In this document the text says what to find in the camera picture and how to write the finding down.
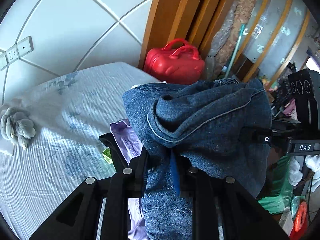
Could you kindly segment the blue denim jeans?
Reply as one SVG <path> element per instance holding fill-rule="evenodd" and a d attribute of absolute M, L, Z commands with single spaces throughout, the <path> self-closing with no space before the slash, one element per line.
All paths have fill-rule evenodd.
<path fill-rule="evenodd" d="M 243 127 L 271 127 L 271 107 L 260 80 L 147 83 L 125 92 L 123 102 L 151 158 L 142 198 L 150 239 L 191 239 L 192 200 L 174 190 L 173 153 L 209 176 L 232 176 L 254 197 L 260 193 L 270 149 L 239 141 Z"/>

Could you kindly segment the lavender garment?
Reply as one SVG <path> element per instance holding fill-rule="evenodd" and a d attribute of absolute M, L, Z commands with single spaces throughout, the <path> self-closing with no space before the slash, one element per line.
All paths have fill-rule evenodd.
<path fill-rule="evenodd" d="M 110 131 L 127 164 L 130 163 L 132 158 L 140 156 L 143 145 L 136 136 L 128 119 L 110 123 Z M 138 198 L 129 198 L 128 211 L 131 222 L 128 238 L 149 239 L 146 232 L 141 200 Z"/>

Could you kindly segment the green plastic bag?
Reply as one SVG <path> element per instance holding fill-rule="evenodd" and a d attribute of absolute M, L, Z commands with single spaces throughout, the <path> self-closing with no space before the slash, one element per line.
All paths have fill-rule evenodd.
<path fill-rule="evenodd" d="M 266 172 L 263 189 L 257 196 L 259 204 L 270 214 L 282 213 L 289 207 L 293 197 L 293 186 L 289 183 L 289 156 L 281 157 Z"/>

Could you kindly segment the striped light blue bedsheet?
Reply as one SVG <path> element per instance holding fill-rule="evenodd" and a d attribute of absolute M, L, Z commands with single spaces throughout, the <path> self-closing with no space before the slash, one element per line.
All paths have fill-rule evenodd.
<path fill-rule="evenodd" d="M 28 148 L 1 154 L 1 214 L 19 239 L 28 239 L 87 177 L 112 176 L 99 137 L 126 118 L 122 96 L 153 82 L 118 62 L 45 82 L 7 103 L 29 112 L 36 137 Z"/>

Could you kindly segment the red plastic handbag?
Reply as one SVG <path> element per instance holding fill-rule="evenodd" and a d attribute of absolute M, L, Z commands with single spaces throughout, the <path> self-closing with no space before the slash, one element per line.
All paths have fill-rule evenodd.
<path fill-rule="evenodd" d="M 188 41 L 176 38 L 163 48 L 152 48 L 143 70 L 160 81 L 191 85 L 200 79 L 204 67 L 198 49 Z"/>

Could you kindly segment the grey plush toy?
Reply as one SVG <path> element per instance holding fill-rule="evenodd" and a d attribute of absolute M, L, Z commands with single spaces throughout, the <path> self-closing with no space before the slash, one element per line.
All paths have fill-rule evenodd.
<path fill-rule="evenodd" d="M 1 116 L 1 135 L 13 145 L 27 149 L 36 135 L 35 124 L 27 111 L 9 107 Z"/>

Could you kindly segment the white wall socket panel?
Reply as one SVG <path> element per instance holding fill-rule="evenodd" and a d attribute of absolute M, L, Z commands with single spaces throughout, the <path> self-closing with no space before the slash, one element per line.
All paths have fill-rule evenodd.
<path fill-rule="evenodd" d="M 34 50 L 31 36 L 28 36 L 14 44 L 5 52 L 1 52 L 1 71 L 7 68 L 10 64 L 21 59 L 25 55 Z"/>

